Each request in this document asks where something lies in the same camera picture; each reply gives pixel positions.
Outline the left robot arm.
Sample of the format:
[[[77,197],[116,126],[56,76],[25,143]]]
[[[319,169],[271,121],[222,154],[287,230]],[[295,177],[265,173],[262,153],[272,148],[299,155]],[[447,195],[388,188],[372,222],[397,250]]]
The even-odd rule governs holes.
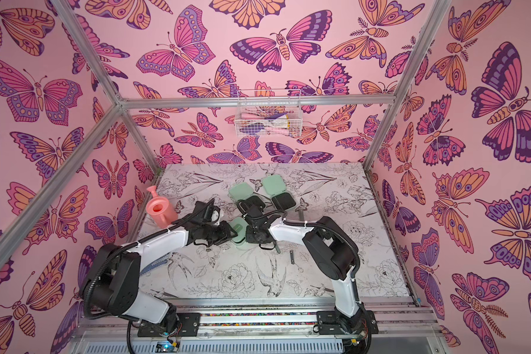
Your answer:
[[[214,200],[153,234],[122,246],[102,246],[80,287],[83,315],[96,320],[119,317],[147,322],[170,333],[178,325],[176,307],[140,290],[141,272],[159,258],[200,241],[219,245],[237,237]]]

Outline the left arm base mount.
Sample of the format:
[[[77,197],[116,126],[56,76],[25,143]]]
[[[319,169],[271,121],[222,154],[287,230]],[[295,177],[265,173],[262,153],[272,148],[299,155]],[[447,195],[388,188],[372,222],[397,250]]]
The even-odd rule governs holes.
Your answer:
[[[160,323],[141,321],[138,337],[195,337],[200,328],[200,313],[172,313]]]

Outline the green nail clipper case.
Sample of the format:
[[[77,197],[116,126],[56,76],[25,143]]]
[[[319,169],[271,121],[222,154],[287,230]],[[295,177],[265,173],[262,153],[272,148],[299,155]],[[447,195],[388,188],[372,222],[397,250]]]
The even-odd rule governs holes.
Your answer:
[[[246,243],[246,230],[249,224],[244,218],[237,217],[230,221],[229,225],[235,232],[232,242],[236,246],[243,246]]]

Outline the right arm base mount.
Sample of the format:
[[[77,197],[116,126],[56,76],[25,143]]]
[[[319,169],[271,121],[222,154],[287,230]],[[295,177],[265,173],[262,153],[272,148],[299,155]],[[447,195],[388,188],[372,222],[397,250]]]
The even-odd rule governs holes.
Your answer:
[[[379,334],[378,323],[372,311],[362,308],[352,317],[337,310],[317,311],[317,327],[321,335],[354,335],[366,337]]]

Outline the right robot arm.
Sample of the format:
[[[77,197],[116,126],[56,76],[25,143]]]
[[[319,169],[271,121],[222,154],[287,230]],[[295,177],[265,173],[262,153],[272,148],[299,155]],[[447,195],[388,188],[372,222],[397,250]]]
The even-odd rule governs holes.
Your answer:
[[[355,285],[361,266],[358,246],[336,221],[328,216],[317,221],[293,221],[288,219],[285,210],[266,212],[249,201],[237,201],[236,206],[247,223],[247,243],[276,245],[282,242],[304,246],[321,273],[333,283],[336,311],[348,319],[361,312]]]

